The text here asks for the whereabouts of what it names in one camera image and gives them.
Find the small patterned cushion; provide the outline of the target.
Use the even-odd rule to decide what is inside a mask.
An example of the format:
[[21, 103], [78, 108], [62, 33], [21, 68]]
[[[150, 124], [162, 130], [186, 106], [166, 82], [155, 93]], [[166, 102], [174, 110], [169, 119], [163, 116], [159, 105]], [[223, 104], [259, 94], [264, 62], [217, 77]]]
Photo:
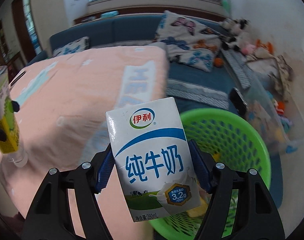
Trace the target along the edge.
[[53, 51], [52, 57], [73, 54], [87, 50], [90, 47], [90, 38], [88, 36], [79, 38], [73, 42], [69, 42], [63, 47]]

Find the beige patterned cloth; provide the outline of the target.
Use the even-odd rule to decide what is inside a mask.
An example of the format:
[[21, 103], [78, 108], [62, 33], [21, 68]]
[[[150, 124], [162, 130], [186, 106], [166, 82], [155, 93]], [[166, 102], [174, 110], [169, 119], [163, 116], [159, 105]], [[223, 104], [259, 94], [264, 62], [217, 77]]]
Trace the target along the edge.
[[283, 100], [288, 101], [291, 95], [294, 71], [282, 55], [265, 59], [251, 56], [246, 61], [246, 64], [256, 74], [265, 90], [274, 91]]

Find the clear plastic storage bin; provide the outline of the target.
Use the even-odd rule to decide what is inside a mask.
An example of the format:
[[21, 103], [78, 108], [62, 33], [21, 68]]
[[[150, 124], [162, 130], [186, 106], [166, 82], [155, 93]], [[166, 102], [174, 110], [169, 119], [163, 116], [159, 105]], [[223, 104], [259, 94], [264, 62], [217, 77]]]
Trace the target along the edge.
[[293, 99], [281, 101], [273, 88], [271, 73], [241, 68], [250, 86], [241, 89], [247, 103], [245, 119], [259, 133], [270, 155], [294, 153], [304, 146], [304, 120]]

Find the blue sofa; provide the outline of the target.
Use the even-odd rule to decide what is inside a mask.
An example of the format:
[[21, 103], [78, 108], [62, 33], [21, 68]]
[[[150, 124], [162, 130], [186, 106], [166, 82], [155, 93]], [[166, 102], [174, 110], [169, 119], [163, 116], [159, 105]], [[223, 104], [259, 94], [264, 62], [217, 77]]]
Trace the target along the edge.
[[[116, 45], [119, 43], [149, 43], [155, 38], [156, 29], [161, 18], [161, 14], [133, 14], [75, 25], [69, 29], [58, 32], [49, 38], [50, 52], [84, 36], [90, 38], [90, 48], [121, 46]], [[202, 18], [189, 18], [207, 25], [219, 33], [227, 35], [227, 31], [219, 26], [219, 23], [217, 22]], [[27, 66], [45, 60], [47, 57], [48, 53], [44, 50], [28, 62]], [[168, 75], [170, 79], [193, 83], [229, 94], [232, 88], [241, 88], [236, 77], [232, 77], [230, 72], [232, 73], [232, 71], [230, 71], [230, 66], [227, 63], [224, 64], [223, 68], [214, 68], [210, 73], [184, 64], [170, 63]], [[207, 107], [198, 102], [179, 98], [175, 98], [175, 100], [180, 113], [195, 108]], [[279, 208], [283, 198], [283, 178], [281, 160], [279, 157], [271, 157], [271, 167], [272, 178], [270, 193], [276, 206]]]

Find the pink table blanket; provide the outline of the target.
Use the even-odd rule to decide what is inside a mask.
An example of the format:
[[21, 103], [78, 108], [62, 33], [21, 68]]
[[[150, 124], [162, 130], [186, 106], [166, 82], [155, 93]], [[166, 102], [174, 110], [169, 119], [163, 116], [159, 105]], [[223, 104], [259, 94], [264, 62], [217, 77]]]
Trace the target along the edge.
[[0, 239], [19, 239], [32, 199], [52, 167], [72, 170], [109, 143], [105, 113], [165, 96], [169, 63], [155, 46], [89, 49], [36, 62], [21, 71], [11, 97], [28, 162], [0, 153], [0, 183], [18, 210], [0, 213]]

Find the butterfly pattern pillow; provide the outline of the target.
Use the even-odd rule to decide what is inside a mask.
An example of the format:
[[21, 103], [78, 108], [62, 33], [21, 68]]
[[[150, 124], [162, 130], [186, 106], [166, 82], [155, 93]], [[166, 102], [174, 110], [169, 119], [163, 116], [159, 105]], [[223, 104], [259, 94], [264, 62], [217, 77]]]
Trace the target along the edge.
[[196, 20], [165, 11], [155, 41], [165, 43], [170, 61], [211, 72], [224, 35]]

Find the cow plush toy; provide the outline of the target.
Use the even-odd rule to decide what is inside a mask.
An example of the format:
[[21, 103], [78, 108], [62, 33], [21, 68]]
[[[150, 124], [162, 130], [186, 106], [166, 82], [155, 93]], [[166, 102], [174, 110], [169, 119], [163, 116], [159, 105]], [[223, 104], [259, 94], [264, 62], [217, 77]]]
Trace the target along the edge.
[[233, 49], [241, 52], [249, 43], [250, 21], [244, 18], [236, 20], [226, 18], [224, 21], [219, 22], [219, 25], [229, 33], [222, 39], [222, 48], [224, 50]]

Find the orange fox plush toy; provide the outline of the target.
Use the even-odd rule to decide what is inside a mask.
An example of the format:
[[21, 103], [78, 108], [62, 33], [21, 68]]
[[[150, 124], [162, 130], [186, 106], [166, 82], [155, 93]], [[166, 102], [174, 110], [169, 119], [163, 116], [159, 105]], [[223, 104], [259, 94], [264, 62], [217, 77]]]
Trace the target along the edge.
[[271, 55], [274, 55], [274, 46], [271, 42], [262, 43], [260, 39], [256, 40], [256, 47], [257, 48], [264, 48], [267, 50]]

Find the blue white patterned mat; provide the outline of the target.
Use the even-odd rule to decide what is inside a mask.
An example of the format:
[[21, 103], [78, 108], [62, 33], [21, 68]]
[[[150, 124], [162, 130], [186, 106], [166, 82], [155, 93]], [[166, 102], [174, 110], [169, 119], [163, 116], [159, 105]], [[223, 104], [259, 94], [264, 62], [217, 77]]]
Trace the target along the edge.
[[223, 54], [226, 61], [234, 71], [242, 89], [246, 90], [250, 88], [251, 86], [250, 79], [247, 75], [247, 72], [245, 71], [245, 63], [242, 61], [240, 53], [237, 53], [232, 49], [228, 49], [228, 50], [222, 49], [221, 53]]

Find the yellow green drink carton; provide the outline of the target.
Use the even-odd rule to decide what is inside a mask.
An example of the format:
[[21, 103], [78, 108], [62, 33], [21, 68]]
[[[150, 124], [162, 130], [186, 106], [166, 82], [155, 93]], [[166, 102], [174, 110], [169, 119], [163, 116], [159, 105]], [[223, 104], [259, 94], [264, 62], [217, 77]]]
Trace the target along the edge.
[[7, 66], [0, 66], [0, 130], [6, 135], [5, 140], [0, 139], [0, 151], [3, 154], [17, 152], [19, 128], [10, 97]]

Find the dark wooden door frame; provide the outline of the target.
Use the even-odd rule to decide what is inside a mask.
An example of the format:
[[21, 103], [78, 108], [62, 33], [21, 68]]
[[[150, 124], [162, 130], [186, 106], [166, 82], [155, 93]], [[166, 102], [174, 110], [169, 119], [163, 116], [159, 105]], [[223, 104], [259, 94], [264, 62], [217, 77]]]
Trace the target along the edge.
[[0, 22], [3, 24], [9, 48], [20, 51], [26, 63], [36, 57], [28, 34], [23, 12], [23, 0], [4, 0], [0, 6]]

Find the small orange ball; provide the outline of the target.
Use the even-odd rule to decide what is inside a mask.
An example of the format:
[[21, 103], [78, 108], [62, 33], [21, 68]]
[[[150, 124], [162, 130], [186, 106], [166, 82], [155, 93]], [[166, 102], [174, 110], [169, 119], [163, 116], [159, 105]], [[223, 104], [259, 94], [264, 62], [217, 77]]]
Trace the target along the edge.
[[213, 61], [213, 65], [217, 68], [221, 68], [224, 65], [224, 61], [220, 57], [216, 57]]

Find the white blue milk carton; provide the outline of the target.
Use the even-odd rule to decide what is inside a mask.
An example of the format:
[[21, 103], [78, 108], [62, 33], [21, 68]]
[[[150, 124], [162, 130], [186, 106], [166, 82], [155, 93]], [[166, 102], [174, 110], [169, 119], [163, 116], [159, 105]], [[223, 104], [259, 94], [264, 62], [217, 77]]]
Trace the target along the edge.
[[197, 178], [174, 98], [106, 113], [113, 157], [134, 222], [199, 207]]

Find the green plastic mesh basket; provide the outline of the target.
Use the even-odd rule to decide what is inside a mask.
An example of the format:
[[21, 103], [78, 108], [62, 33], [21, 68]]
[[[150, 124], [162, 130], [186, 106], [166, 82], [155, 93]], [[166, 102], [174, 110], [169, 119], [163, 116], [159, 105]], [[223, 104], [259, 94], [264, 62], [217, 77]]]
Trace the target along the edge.
[[[247, 121], [217, 108], [193, 109], [181, 113], [180, 118], [186, 138], [195, 140], [203, 152], [232, 170], [256, 169], [270, 187], [269, 152], [259, 133]], [[193, 239], [201, 223], [202, 217], [191, 218], [185, 212], [150, 221], [165, 239]]]

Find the pink pig plush toy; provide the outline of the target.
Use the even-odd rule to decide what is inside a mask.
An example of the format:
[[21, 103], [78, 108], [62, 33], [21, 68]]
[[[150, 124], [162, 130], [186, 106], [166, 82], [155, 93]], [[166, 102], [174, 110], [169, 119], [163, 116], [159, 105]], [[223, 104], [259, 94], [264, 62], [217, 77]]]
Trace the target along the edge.
[[241, 53], [245, 56], [247, 55], [251, 55], [254, 53], [254, 51], [256, 50], [256, 46], [253, 44], [246, 44], [242, 49], [241, 49]]

